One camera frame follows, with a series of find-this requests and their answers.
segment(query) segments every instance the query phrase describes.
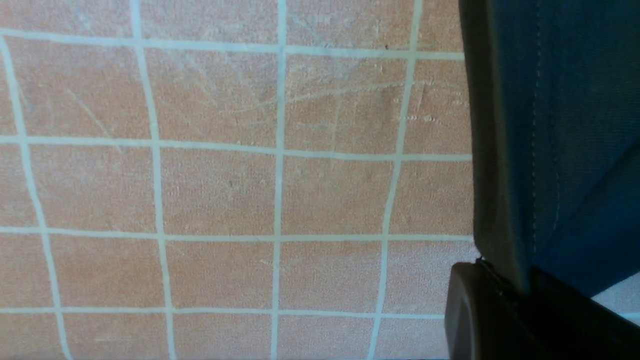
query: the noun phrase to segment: stitching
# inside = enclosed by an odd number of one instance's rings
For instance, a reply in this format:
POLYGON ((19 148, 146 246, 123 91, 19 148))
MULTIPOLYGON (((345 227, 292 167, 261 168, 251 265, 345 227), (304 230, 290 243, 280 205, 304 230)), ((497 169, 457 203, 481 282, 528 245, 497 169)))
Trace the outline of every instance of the stitching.
POLYGON ((536 62, 536 87, 533 93, 533 119, 531 122, 531 207, 532 207, 532 242, 533 242, 533 254, 536 254, 536 103, 538 102, 538 90, 540 87, 540 61, 541 61, 541 46, 540 46, 540 0, 536 1, 536 43, 537 43, 537 62, 536 62))

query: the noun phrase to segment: grid pattern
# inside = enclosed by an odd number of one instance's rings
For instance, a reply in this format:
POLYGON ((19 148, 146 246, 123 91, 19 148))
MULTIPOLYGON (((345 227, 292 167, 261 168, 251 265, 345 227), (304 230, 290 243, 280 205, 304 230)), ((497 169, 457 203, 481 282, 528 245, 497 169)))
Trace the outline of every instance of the grid pattern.
POLYGON ((3 307, 0 308, 0 314, 48 314, 56 315, 56 323, 58 326, 58 334, 63 355, 67 359, 72 359, 72 354, 67 340, 67 332, 65 330, 65 317, 63 314, 162 314, 166 319, 166 344, 168 347, 168 357, 177 359, 176 344, 174 341, 174 315, 183 314, 250 314, 250 315, 269 315, 271 316, 271 348, 270 358, 278 358, 278 324, 279 316, 320 316, 329 318, 363 318, 372 319, 373 328, 371 330, 371 340, 366 355, 367 359, 373 359, 376 351, 376 343, 380 332, 380 326, 383 319, 408 319, 408 320, 442 320, 444 317, 440 314, 402 314, 402 313, 384 313, 383 305, 385 302, 385 286, 387 274, 387 254, 388 244, 390 241, 462 241, 468 243, 471 241, 469 235, 447 235, 447 234, 390 234, 391 214, 394 207, 394 198, 396 196, 396 188, 400 178, 401 164, 404 161, 462 161, 469 162, 469 154, 405 154, 403 153, 404 134, 407 128, 408 108, 412 92, 412 86, 420 85, 420 82, 413 81, 413 71, 417 60, 453 60, 459 61, 463 59, 461 53, 442 53, 432 51, 418 51, 417 40, 419 35, 420 16, 422 14, 422 1, 416 0, 413 9, 413 20, 411 23, 410 46, 409 49, 350 49, 350 48, 333 48, 333 47, 312 47, 305 45, 287 44, 287 5, 284 0, 278 2, 278 25, 277 25, 277 44, 235 44, 230 42, 203 42, 190 40, 158 40, 153 38, 144 38, 141 25, 141 6, 137 0, 131 1, 131 29, 132 37, 84 37, 77 35, 62 35, 58 33, 46 33, 36 31, 21 31, 16 29, 1 28, 0 50, 3 54, 4 66, 7 74, 7 82, 10 90, 10 97, 13 106, 13 116, 17 128, 16 135, 1 135, 0 143, 17 144, 22 151, 22 162, 25 171, 27 186, 31 201, 36 210, 37 226, 36 227, 0 227, 0 233, 7 234, 38 234, 42 239, 42 244, 47 261, 49 277, 52 290, 52 307, 3 307), (5 37, 21 38, 25 40, 43 40, 57 44, 67 45, 94 45, 100 47, 128 47, 131 48, 138 63, 140 72, 140 80, 143 87, 144 98, 148 111, 148 133, 150 138, 131 139, 131 138, 99 138, 99 137, 64 137, 64 136, 35 136, 28 135, 25 126, 24 116, 22 114, 22 105, 20 100, 20 85, 16 73, 13 68, 10 48, 4 41, 5 37), (190 51, 223 51, 228 53, 267 53, 277 56, 277 89, 276 89, 276 105, 277 105, 277 126, 276 126, 276 142, 275 147, 260 147, 251 145, 239 145, 232 143, 219 142, 194 142, 194 141, 177 141, 165 140, 161 138, 159 131, 158 117, 156 113, 156 104, 152 90, 151 81, 147 69, 147 59, 145 58, 145 49, 170 49, 170 50, 190 50, 190 51), (396 150, 393 154, 359 154, 352 152, 332 151, 308 151, 299 149, 285 148, 285 104, 286 89, 285 77, 287 74, 287 57, 290 55, 305 56, 330 56, 345 58, 379 58, 379 59, 400 59, 406 60, 406 79, 404 81, 404 92, 401 100, 401 112, 399 130, 397 132, 396 150), (36 190, 36 179, 32 173, 30 147, 34 145, 71 145, 71 146, 110 146, 131 148, 149 148, 152 157, 152 176, 153 176, 153 199, 155 204, 155 228, 156 232, 125 232, 125 231, 89 231, 77 229, 62 229, 47 226, 45 220, 45 211, 40 203, 38 191, 36 190), (198 149, 198 150, 215 150, 215 151, 236 151, 255 154, 268 154, 275 157, 275 212, 273 235, 239 235, 239 236, 211 236, 211 235, 179 235, 165 234, 163 219, 163 190, 162 190, 162 166, 161 154, 162 149, 198 149), (283 197, 283 172, 285 166, 285 157, 292 158, 311 158, 311 159, 330 159, 342 161, 373 161, 384 162, 390 161, 393 164, 392 180, 390 191, 388 193, 384 215, 382 232, 380 234, 282 234, 282 197, 283 197), (62 306, 60 299, 60 291, 58 289, 58 275, 56 275, 56 266, 54 265, 54 257, 51 249, 50 236, 80 236, 85 238, 120 238, 120 239, 149 239, 157 242, 159 251, 160 266, 162 272, 162 283, 164 289, 164 306, 163 307, 70 307, 62 306), (231 308, 231 307, 189 307, 176 308, 172 302, 171 280, 169 274, 169 264, 167 255, 167 241, 197 241, 197 242, 270 242, 273 244, 273 260, 271 267, 272 275, 272 306, 271 309, 252 309, 252 308, 231 308), (280 301, 280 246, 281 243, 288 241, 364 241, 364 242, 380 242, 380 280, 378 286, 377 301, 375 312, 345 312, 345 311, 320 311, 307 309, 280 309, 278 303, 280 301))

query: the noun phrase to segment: square tile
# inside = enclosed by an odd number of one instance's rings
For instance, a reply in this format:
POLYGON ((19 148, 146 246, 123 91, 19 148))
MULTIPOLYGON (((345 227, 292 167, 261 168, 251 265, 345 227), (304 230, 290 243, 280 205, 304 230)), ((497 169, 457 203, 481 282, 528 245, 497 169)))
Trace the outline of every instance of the square tile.
POLYGON ((128 0, 5 0, 0 27, 91 37, 130 37, 128 0))
POLYGON ((19 145, 0 144, 0 225, 38 226, 19 145))
POLYGON ((281 244, 281 309, 374 313, 379 284, 379 241, 281 244))
POLYGON ((382 319, 376 359, 448 359, 443 320, 382 319))
POLYGON ((418 50, 462 52, 462 31, 457 1, 424 0, 418 50))
POLYGON ((169 241, 173 306, 271 309, 273 244, 169 241))
POLYGON ((616 313, 640 313, 640 273, 636 273, 593 297, 616 313))
POLYGON ((366 359, 373 319, 279 316, 278 359, 366 359))
POLYGON ((0 135, 16 135, 13 105, 3 61, 0 61, 0 135))
POLYGON ((178 314, 173 316, 179 359, 269 359, 271 316, 178 314))
POLYGON ((155 240, 51 236, 63 306, 163 307, 155 240))
POLYGON ((32 145, 31 164, 49 227, 156 231, 150 149, 32 145))
POLYGON ((471 235, 473 209, 471 162, 405 161, 390 232, 471 235))
POLYGON ((444 314, 453 264, 473 262, 476 246, 463 241, 389 243, 385 313, 444 314))
POLYGON ((288 0, 287 43, 409 48, 413 1, 288 0))
POLYGON ((404 60, 287 58, 287 149, 391 154, 404 90, 404 60))
POLYGON ((168 359, 164 314, 65 314, 76 359, 168 359))
POLYGON ((273 234, 274 156, 163 149, 162 159, 166 233, 273 234))
POLYGON ((0 359, 64 359, 54 314, 0 314, 0 359))
POLYGON ((131 48, 8 38, 29 135, 149 138, 131 48))
POLYGON ((146 54, 161 138, 275 146, 276 55, 146 54))
POLYGON ((283 234, 378 234, 393 164, 285 158, 283 234))
POLYGON ((142 0, 147 38, 216 42, 278 42, 275 0, 142 0))
POLYGON ((38 235, 0 234, 0 307, 53 306, 38 235))
POLYGON ((407 111, 404 152, 470 154, 471 119, 464 61, 418 61, 407 111))

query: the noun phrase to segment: scratched surface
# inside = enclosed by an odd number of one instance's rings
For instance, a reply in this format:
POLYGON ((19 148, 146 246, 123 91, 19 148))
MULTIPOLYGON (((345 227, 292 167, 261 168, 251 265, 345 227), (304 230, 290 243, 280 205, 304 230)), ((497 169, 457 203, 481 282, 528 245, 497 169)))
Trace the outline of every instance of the scratched surface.
POLYGON ((0 359, 447 358, 461 51, 451 0, 2 1, 0 359))

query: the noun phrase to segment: dark blue fabric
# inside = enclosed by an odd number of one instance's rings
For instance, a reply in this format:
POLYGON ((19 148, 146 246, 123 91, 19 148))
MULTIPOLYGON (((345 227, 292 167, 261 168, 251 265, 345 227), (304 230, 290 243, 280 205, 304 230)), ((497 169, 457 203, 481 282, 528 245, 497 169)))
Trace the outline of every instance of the dark blue fabric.
POLYGON ((514 239, 593 296, 640 271, 640 1, 494 0, 489 18, 514 239))

